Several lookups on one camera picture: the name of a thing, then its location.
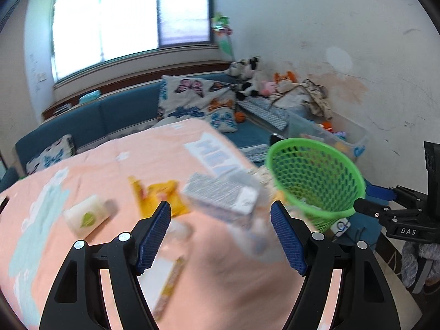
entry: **wall outlet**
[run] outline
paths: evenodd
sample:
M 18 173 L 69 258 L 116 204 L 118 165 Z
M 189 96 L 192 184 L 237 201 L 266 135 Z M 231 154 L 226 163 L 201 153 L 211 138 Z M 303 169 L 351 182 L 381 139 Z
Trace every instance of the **wall outlet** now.
M 37 80 L 38 80 L 38 82 L 42 82 L 42 81 L 44 81 L 44 80 L 46 80 L 46 79 L 47 79 L 46 73 L 38 73 L 38 74 L 37 74 Z

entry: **sofa backrest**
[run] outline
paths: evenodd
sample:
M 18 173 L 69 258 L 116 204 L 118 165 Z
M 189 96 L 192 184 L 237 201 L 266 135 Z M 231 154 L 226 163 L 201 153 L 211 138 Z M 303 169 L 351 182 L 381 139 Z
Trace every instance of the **sofa backrest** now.
M 224 73 L 210 73 L 193 78 L 236 83 Z M 133 86 L 80 105 L 22 137 L 15 149 L 23 166 L 45 148 L 66 134 L 71 134 L 75 148 L 81 152 L 110 139 L 149 128 L 155 123 L 159 103 L 160 81 Z

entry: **green leaf logo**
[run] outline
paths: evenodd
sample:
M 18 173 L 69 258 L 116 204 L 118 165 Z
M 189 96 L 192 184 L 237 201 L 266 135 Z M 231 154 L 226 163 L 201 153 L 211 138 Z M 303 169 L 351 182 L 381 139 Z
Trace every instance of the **green leaf logo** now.
M 96 222 L 96 217 L 93 213 L 86 212 L 81 222 L 81 228 L 93 226 Z

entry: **basket rim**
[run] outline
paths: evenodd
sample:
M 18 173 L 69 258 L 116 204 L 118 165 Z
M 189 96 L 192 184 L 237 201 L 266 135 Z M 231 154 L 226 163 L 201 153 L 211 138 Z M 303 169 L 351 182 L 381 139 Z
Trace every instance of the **basket rim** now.
M 301 211 L 303 211 L 304 213 L 306 213 L 309 216 L 313 216 L 313 217 L 317 217 L 317 218 L 321 218 L 321 219 L 339 219 L 339 218 L 346 218 L 346 217 L 354 215 L 355 209 L 353 207 L 346 209 L 346 210 L 342 210 L 342 211 L 318 210 L 315 207 L 307 205 L 307 204 L 301 202 L 300 200 L 298 200 L 296 197 L 291 195 L 280 184 L 280 182 L 277 180 L 277 178 L 275 177 L 275 175 L 272 172 L 273 154 L 280 149 L 295 146 L 296 142 L 301 142 L 302 145 L 309 144 L 312 147 L 318 146 L 319 149 L 320 148 L 325 149 L 330 154 L 335 154 L 335 155 L 338 155 L 339 158 L 342 158 L 343 162 L 346 163 L 346 165 L 348 166 L 348 169 L 350 169 L 351 173 L 353 174 L 353 177 L 354 177 L 356 183 L 362 187 L 362 190 L 358 191 L 357 198 L 365 198 L 365 195 L 366 195 L 366 193 L 365 193 L 365 188 L 366 188 L 365 179 L 362 176 L 362 174 L 360 173 L 358 167 L 350 160 L 350 158 L 347 155 L 345 155 L 344 153 L 340 152 L 339 150 L 333 148 L 333 146 L 330 146 L 328 144 L 325 144 L 325 143 L 317 141 L 317 140 L 306 139 L 304 137 L 299 137 L 299 138 L 298 137 L 295 137 L 295 138 L 291 137 L 289 139 L 280 140 L 269 148 L 268 154 L 266 156 L 265 164 L 273 175 L 276 187 L 285 194 L 287 200 L 290 203 L 292 203 L 294 206 L 301 209 Z

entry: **silver screw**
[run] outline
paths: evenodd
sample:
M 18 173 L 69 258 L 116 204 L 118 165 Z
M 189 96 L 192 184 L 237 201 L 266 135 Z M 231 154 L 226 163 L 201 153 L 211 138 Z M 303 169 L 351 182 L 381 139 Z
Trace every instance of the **silver screw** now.
M 76 241 L 73 245 L 76 249 L 81 249 L 85 246 L 85 242 L 81 239 L 80 241 Z
M 366 242 L 364 242 L 364 241 L 359 241 L 359 242 L 357 243 L 357 246 L 358 246 L 360 249 L 367 249 L 367 248 L 368 248 L 368 244 L 367 244 Z
M 121 242 L 126 242 L 131 238 L 131 234 L 128 232 L 121 233 L 117 239 L 119 239 Z
M 313 232 L 312 233 L 312 238 L 315 241 L 322 241 L 324 239 L 324 235 L 322 233 L 320 233 L 320 232 Z

